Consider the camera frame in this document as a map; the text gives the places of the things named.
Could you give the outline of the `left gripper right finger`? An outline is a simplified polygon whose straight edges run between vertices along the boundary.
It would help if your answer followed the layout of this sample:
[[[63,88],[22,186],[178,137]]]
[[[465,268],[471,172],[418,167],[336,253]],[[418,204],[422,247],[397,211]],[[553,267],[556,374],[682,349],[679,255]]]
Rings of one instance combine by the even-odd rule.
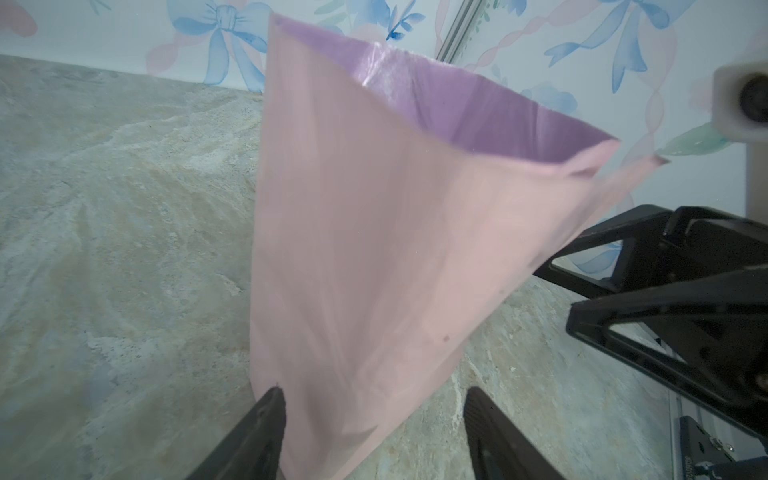
[[[477,480],[564,480],[478,386],[467,391],[463,420]]]

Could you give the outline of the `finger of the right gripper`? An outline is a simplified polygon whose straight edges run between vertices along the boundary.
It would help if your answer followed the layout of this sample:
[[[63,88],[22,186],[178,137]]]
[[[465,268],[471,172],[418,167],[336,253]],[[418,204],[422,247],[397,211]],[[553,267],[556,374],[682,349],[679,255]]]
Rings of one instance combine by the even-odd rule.
[[[594,299],[648,287],[672,212],[641,205],[580,234],[535,271],[535,276]]]
[[[767,268],[582,301],[566,331],[756,437],[767,434]]]

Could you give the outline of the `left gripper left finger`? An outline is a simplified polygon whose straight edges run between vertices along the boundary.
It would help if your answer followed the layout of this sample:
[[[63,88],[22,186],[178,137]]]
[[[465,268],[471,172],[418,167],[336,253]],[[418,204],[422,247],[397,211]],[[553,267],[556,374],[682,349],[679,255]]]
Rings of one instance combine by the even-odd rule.
[[[187,480],[275,480],[286,427],[280,387],[270,388]]]

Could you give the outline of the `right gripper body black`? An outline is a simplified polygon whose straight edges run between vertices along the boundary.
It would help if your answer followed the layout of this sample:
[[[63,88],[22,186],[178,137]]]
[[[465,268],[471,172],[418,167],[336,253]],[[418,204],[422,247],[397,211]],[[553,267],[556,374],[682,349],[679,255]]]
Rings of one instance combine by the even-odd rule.
[[[755,266],[767,268],[765,226],[703,207],[671,212],[651,284],[640,290]]]

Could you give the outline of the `purple pink wrapping paper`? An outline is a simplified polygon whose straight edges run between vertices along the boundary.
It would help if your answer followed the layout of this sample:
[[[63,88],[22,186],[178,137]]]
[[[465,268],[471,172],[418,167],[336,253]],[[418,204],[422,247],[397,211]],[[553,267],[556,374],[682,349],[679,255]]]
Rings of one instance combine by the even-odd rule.
[[[250,358],[288,479],[342,479],[472,332],[662,165],[483,76],[273,15]]]

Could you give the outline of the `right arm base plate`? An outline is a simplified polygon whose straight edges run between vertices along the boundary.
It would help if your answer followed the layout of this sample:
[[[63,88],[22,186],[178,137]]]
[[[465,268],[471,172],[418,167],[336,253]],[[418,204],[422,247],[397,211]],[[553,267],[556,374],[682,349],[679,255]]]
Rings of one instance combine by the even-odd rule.
[[[767,457],[735,460],[692,417],[678,419],[681,479],[767,480]]]

